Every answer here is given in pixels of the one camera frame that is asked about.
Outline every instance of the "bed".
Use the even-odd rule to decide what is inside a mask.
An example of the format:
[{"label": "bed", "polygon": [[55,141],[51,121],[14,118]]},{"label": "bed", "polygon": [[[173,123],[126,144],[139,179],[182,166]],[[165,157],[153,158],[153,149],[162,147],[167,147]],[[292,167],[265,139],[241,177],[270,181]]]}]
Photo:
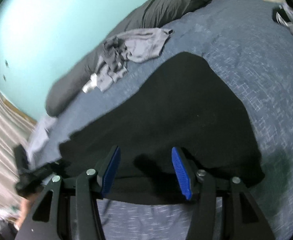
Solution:
[{"label": "bed", "polygon": [[[130,98],[163,62],[187,51],[202,56],[245,105],[266,174],[250,191],[276,239],[289,240],[293,235],[293,35],[271,18],[275,2],[282,1],[212,0],[168,23],[164,27],[174,34],[160,57],[142,64],[129,62],[127,76],[104,93],[98,89],[79,93],[59,115],[47,144],[32,162],[41,166],[59,159],[61,142]],[[185,239],[191,218],[190,207],[184,205],[139,206],[109,200],[98,205],[107,239]],[[132,219],[139,214],[144,214],[140,220]]]}]

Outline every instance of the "black t-shirt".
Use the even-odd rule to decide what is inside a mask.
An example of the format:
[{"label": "black t-shirt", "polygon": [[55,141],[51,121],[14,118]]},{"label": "black t-shirt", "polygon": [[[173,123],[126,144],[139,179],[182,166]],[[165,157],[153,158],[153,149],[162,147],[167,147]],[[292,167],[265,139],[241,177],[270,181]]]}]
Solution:
[{"label": "black t-shirt", "polygon": [[171,161],[175,146],[216,177],[238,176],[247,186],[264,178],[244,105],[202,57],[187,52],[163,63],[135,95],[60,145],[72,163],[67,174],[93,168],[113,145],[121,148],[107,196],[113,200],[184,202]]}]

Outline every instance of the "hand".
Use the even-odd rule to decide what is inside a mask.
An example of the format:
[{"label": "hand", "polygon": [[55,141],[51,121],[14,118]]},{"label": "hand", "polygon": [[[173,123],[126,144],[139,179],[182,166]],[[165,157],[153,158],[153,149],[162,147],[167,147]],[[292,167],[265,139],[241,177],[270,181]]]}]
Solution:
[{"label": "hand", "polygon": [[30,212],[31,207],[33,206],[35,200],[39,196],[40,193],[32,194],[28,197],[28,199],[22,198],[21,204],[20,204],[20,212],[21,216],[19,219],[15,222],[15,225],[20,228],[23,224],[27,214]]}]

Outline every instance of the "dark gray pillowcase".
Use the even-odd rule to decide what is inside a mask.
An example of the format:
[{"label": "dark gray pillowcase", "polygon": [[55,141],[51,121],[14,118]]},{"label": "dark gray pillowcase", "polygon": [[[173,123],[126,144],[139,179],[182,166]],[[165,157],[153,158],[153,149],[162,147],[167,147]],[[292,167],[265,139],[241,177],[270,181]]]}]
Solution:
[{"label": "dark gray pillowcase", "polygon": [[[188,12],[205,6],[211,0],[148,0],[133,10],[108,35],[111,37],[121,32],[138,28],[160,28],[181,18]],[[101,44],[81,59],[66,75],[51,87],[46,111],[50,116],[58,116],[96,72]]]}]

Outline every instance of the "silver bolt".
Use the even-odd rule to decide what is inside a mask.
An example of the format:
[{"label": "silver bolt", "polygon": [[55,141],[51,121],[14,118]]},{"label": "silver bolt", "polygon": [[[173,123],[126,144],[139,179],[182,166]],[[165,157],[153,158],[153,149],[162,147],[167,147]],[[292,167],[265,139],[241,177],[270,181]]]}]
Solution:
[{"label": "silver bolt", "polygon": [[200,177],[204,177],[206,175],[206,171],[205,170],[198,170],[197,175]]},{"label": "silver bolt", "polygon": [[58,182],[60,181],[61,177],[59,175],[55,175],[53,178],[52,178],[52,181],[53,182]]},{"label": "silver bolt", "polygon": [[239,183],[241,182],[241,180],[240,180],[239,177],[233,177],[233,178],[232,178],[232,182],[233,182],[234,184],[239,184]]},{"label": "silver bolt", "polygon": [[93,176],[94,174],[95,174],[95,169],[88,169],[87,170],[87,175],[89,175],[89,176]]}]

